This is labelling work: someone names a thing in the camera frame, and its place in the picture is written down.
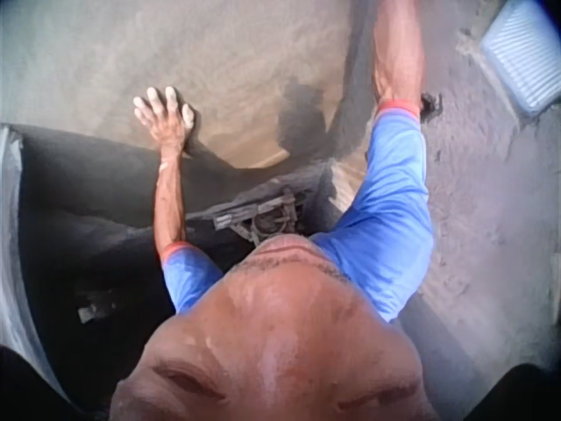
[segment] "skin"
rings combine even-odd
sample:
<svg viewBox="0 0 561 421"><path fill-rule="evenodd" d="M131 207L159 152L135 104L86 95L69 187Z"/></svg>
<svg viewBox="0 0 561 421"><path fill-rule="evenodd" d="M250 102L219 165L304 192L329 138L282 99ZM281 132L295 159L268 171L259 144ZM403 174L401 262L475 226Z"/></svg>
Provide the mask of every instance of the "skin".
<svg viewBox="0 0 561 421"><path fill-rule="evenodd" d="M377 95L419 103L423 47L415 0L379 7ZM134 104L161 147L154 228L162 252L185 239L179 161L193 112L187 105L179 112L171 88L166 105L155 90L148 98ZM190 311L158 328L132 374L117 385L110 416L395 420L434 413L410 340L381 319L321 250L283 235L261 244Z"/></svg>

